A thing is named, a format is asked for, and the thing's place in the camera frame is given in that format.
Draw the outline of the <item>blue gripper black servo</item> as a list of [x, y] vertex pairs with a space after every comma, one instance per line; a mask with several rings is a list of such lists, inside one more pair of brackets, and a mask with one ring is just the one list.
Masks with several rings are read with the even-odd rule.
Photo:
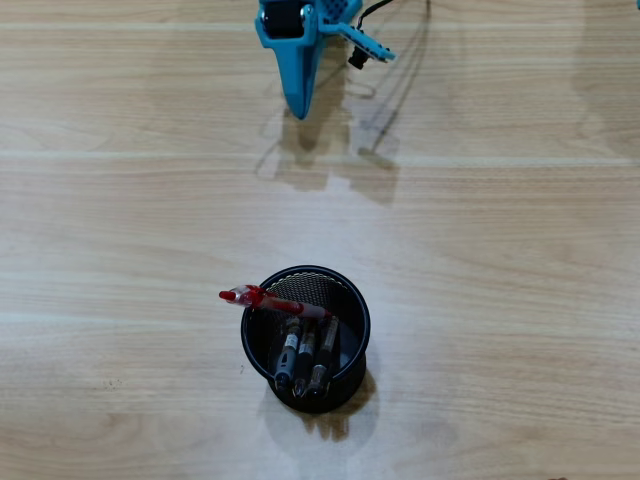
[[290, 112], [304, 120], [310, 110], [322, 52], [315, 1], [260, 1], [255, 28], [261, 45], [273, 51]]

